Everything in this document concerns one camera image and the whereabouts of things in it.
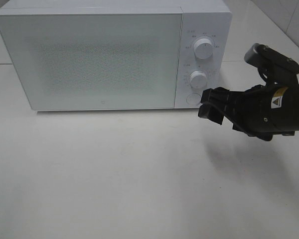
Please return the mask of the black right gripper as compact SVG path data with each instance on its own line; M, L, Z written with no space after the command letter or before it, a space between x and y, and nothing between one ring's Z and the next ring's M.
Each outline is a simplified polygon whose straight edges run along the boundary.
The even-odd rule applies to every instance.
M204 90L198 117L222 125L224 115L212 106L225 107L233 130L270 141L273 135L293 136L299 131L299 85L244 92L218 87Z

